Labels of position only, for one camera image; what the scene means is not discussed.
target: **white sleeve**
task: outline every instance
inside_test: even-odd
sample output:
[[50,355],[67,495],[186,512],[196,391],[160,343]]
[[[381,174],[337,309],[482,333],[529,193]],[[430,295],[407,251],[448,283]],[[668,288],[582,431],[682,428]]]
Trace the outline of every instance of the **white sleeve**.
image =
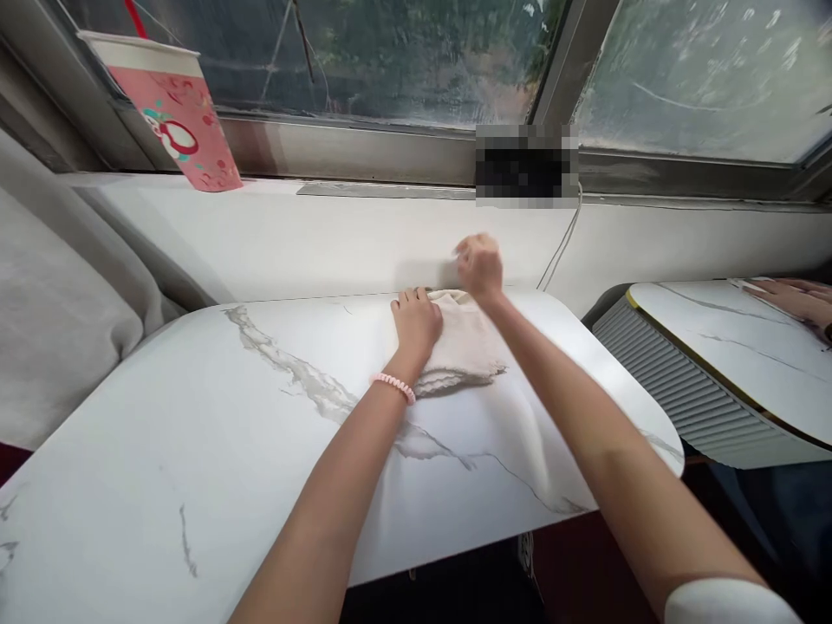
[[712,578],[685,583],[667,598],[665,624],[800,624],[789,604],[748,581]]

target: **towel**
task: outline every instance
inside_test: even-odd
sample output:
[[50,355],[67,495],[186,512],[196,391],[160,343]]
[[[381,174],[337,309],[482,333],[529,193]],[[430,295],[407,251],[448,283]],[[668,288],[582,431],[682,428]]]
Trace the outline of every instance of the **towel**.
[[499,335],[473,297],[462,290],[437,290],[428,297],[442,311],[442,335],[413,388],[416,396],[492,383],[506,364]]

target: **cable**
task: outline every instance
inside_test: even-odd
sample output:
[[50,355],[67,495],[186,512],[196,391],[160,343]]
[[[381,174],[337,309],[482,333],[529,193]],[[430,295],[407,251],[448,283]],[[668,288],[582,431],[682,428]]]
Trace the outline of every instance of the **cable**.
[[[572,220],[569,221],[569,225],[566,228],[566,231],[563,233],[563,238],[561,238],[561,243],[557,246],[555,253],[552,255],[551,260],[549,260],[549,264],[546,265],[546,270],[543,272],[543,276],[540,278],[540,282],[537,284],[537,289],[540,290],[541,286],[543,285],[543,280],[546,280],[546,285],[543,286],[543,290],[545,291],[549,285],[552,283],[552,277],[555,276],[555,271],[557,270],[557,265],[561,262],[561,258],[563,254],[566,253],[567,245],[569,245],[569,241],[572,240],[572,233],[575,231],[575,227],[578,223],[578,215],[581,212],[581,208],[583,207],[583,187],[581,186],[581,182],[578,182],[578,207],[575,209],[575,214],[572,215]],[[549,267],[552,267],[552,272],[549,273]]]

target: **rainy window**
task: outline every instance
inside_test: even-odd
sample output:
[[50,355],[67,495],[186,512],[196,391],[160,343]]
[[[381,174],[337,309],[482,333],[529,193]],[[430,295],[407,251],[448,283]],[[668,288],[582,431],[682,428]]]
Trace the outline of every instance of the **rainy window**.
[[[135,35],[121,0],[63,0]],[[430,127],[522,123],[566,0],[139,0],[155,41],[197,50],[220,113]]]
[[622,0],[575,119],[584,147],[791,164],[830,110],[826,0]]

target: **hand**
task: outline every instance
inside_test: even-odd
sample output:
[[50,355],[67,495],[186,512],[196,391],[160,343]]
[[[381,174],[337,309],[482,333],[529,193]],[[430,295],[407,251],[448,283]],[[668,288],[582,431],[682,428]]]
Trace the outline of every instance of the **hand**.
[[828,292],[818,290],[803,292],[798,289],[800,287],[796,288],[793,284],[800,283],[812,288],[826,287],[821,284],[803,282],[802,280],[755,280],[752,283],[763,289],[763,292],[743,289],[749,295],[773,303],[783,312],[788,312],[801,321],[814,323],[819,329],[825,329],[827,325],[832,323],[832,303],[830,303],[832,301],[832,289],[826,289]]
[[469,236],[456,252],[459,279],[477,303],[503,292],[503,261],[496,240],[488,234]]
[[415,292],[413,289],[400,292],[399,300],[390,302],[390,308],[399,335],[399,353],[418,361],[421,369],[442,334],[439,306],[427,298],[424,288],[418,288]]
[[826,284],[821,284],[818,282],[808,282],[807,280],[792,280],[792,279],[777,279],[775,282],[788,284],[798,290],[802,290],[807,295],[812,295],[813,297],[817,297],[825,301],[826,303],[832,303],[832,288],[827,286]]

